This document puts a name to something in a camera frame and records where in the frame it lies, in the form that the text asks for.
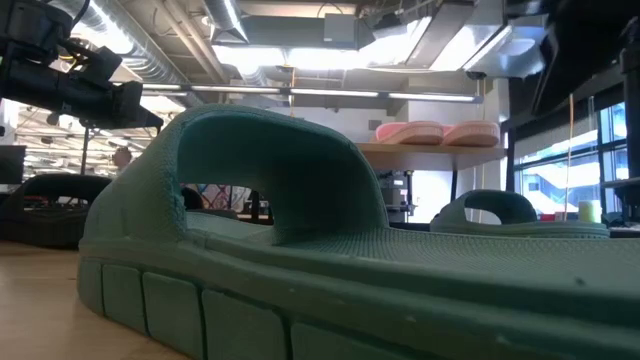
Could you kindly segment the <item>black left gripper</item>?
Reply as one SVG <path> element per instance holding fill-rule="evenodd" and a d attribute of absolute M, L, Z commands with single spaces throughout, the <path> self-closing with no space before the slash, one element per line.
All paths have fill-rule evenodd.
<path fill-rule="evenodd" d="M 0 98 L 71 115 L 100 128 L 155 128 L 161 117 L 140 105 L 142 85 L 96 84 L 32 62 L 0 64 Z"/>

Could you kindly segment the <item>black slide sandal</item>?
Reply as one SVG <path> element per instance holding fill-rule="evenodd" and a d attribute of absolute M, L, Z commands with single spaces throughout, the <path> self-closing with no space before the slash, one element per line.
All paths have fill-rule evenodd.
<path fill-rule="evenodd" d="M 76 249 L 93 201 L 108 177 L 51 173 L 0 194 L 0 240 L 39 247 Z"/>

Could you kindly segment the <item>green slide sandal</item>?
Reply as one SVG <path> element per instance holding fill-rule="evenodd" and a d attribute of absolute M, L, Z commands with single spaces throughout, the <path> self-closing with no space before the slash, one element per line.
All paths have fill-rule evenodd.
<path fill-rule="evenodd" d="M 234 105 L 99 194 L 77 292 L 197 360 L 640 360 L 640 239 L 394 229 L 349 139 Z"/>
<path fill-rule="evenodd" d="M 466 217 L 467 209 L 489 212 L 495 215 L 500 223 L 472 222 Z M 518 238 L 610 238 L 609 229 L 599 223 L 539 221 L 534 207 L 524 196 L 490 189 L 466 192 L 444 206 L 430 222 L 430 231 Z"/>

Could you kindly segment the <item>person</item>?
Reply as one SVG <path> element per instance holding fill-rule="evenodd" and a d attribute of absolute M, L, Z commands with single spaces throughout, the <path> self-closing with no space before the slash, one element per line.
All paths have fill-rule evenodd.
<path fill-rule="evenodd" d="M 117 173 L 122 173 L 126 167 L 131 163 L 133 155 L 128 147 L 119 147 L 112 155 L 113 164 L 116 167 Z"/>

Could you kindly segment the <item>black monitor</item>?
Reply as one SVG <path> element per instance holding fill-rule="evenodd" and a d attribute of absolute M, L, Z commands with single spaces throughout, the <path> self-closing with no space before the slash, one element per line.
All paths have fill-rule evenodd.
<path fill-rule="evenodd" d="M 0 185 L 22 183 L 25 156 L 25 146 L 0 145 Z"/>

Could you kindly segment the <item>long ceiling light bar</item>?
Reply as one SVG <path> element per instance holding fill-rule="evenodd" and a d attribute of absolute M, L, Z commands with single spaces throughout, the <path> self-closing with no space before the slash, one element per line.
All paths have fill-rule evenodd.
<path fill-rule="evenodd" d="M 410 93 L 388 91 L 366 91 L 345 89 L 316 89 L 316 88 L 290 88 L 290 87 L 251 87 L 234 85 L 179 85 L 179 84 L 144 84 L 144 90 L 164 92 L 216 92 L 229 94 L 252 95 L 293 95 L 293 96 L 327 96 L 327 97 L 354 97 L 354 98 L 378 98 L 423 102 L 450 102 L 473 103 L 484 101 L 482 96 L 451 94 L 451 93 Z"/>

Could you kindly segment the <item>black equipment stand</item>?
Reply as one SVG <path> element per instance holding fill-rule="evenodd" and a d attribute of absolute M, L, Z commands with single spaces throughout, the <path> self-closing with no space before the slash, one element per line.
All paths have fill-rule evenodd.
<path fill-rule="evenodd" d="M 382 171 L 377 173 L 381 194 L 391 223 L 407 223 L 414 215 L 413 172 Z"/>

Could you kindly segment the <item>yellow-green cylinder roll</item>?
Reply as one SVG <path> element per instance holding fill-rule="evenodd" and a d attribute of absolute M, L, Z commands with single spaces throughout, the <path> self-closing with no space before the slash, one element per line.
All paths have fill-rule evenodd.
<path fill-rule="evenodd" d="M 600 223 L 602 207 L 599 200 L 584 200 L 578 205 L 578 217 L 582 222 Z"/>

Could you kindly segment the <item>black background rig frame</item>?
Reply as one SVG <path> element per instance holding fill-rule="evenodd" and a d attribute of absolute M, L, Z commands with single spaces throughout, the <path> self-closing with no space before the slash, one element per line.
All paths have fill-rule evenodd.
<path fill-rule="evenodd" d="M 81 175 L 86 175 L 88 146 L 89 146 L 90 140 L 91 140 L 91 128 L 85 127 L 84 136 L 83 136 L 82 154 L 81 154 L 81 166 L 80 166 Z"/>

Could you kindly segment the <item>wooden shelf black metal frame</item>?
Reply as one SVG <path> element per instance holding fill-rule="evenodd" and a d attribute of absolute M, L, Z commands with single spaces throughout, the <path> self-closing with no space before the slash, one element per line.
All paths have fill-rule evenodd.
<path fill-rule="evenodd" d="M 359 143 L 370 166 L 382 171 L 413 172 L 414 215 L 407 223 L 427 223 L 440 208 L 464 192 L 464 172 L 503 159 L 507 150 L 498 147 L 405 145 Z"/>

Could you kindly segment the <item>silver rectangular ventilation duct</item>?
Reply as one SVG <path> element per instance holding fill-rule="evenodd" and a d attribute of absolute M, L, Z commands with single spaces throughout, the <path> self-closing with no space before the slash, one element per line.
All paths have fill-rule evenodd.
<path fill-rule="evenodd" d="M 363 11 L 367 67 L 397 73 L 467 72 L 524 78 L 543 68 L 543 15 L 517 18 L 507 0 L 398 0 Z"/>

